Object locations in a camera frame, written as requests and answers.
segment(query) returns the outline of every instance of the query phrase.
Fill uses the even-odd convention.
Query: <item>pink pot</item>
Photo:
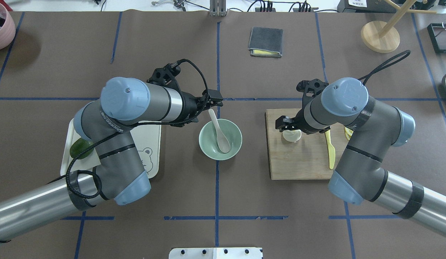
[[[15,23],[10,13],[7,11],[6,7],[0,4],[0,12],[6,12],[6,22],[0,28],[0,49],[4,49],[7,45],[9,45],[15,36]]]

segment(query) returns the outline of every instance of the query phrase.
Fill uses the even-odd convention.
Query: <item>bear illustration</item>
[[[149,173],[153,169],[153,161],[151,159],[151,155],[153,154],[153,150],[149,147],[144,148],[143,150],[137,150],[140,155],[141,162],[143,163],[143,167],[146,172]]]

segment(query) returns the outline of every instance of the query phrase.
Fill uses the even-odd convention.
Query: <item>robotic arm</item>
[[[354,130],[328,184],[334,195],[355,205],[374,202],[446,237],[446,196],[381,168],[389,147],[402,146],[412,136],[412,116],[369,96],[350,77],[330,85],[302,81],[297,90],[304,92],[302,109],[295,118],[276,120],[281,132],[323,133],[335,123]]]
[[[91,172],[69,172],[65,179],[0,203],[0,245],[105,200],[126,205],[149,192],[151,185],[129,131],[148,124],[139,123],[144,120],[182,127],[197,122],[203,110],[223,106],[220,92],[207,89],[199,69],[206,85],[203,96],[180,90],[175,76],[182,62],[197,69],[182,59],[156,69],[147,82],[115,77],[103,87],[100,99],[76,113],[75,130],[82,138],[99,143],[95,149],[101,165]]]

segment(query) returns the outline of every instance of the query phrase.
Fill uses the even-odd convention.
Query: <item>white tray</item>
[[[159,151],[161,142],[161,125],[138,126],[131,131],[132,138],[143,166],[148,174],[148,178],[153,178],[159,171]],[[60,175],[65,175],[72,158],[70,157],[70,147],[81,136],[76,133],[73,127],[73,120],[68,126],[67,141],[63,151],[62,167]],[[91,170],[92,167],[100,165],[97,151],[94,150],[88,157],[77,160],[71,171]]]

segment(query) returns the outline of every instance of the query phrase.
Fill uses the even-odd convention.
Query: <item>round wooden base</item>
[[[385,25],[386,22],[383,21],[372,21],[362,27],[361,38],[369,49],[379,53],[389,53],[397,49],[400,36],[394,27],[383,37],[378,35]]]

